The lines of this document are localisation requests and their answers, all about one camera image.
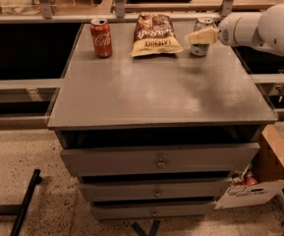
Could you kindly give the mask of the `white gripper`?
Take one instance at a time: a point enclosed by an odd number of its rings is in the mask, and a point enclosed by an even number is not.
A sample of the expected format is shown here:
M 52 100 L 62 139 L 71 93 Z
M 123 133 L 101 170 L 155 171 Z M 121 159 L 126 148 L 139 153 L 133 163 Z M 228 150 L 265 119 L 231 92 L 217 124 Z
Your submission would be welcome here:
M 261 13 L 230 14 L 218 25 L 193 31 L 189 36 L 190 44 L 213 44 L 219 40 L 232 47 L 259 47 L 261 38 L 257 27 Z

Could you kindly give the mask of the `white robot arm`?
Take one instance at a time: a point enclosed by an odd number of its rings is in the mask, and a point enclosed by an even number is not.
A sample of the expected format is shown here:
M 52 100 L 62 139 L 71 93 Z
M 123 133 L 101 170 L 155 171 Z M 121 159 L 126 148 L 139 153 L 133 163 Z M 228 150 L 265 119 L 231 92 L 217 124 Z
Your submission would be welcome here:
M 284 56 L 284 4 L 265 12 L 233 13 L 218 27 L 196 29 L 186 36 L 190 45 L 213 44 L 220 40 L 231 47 L 248 46 L 254 50 Z

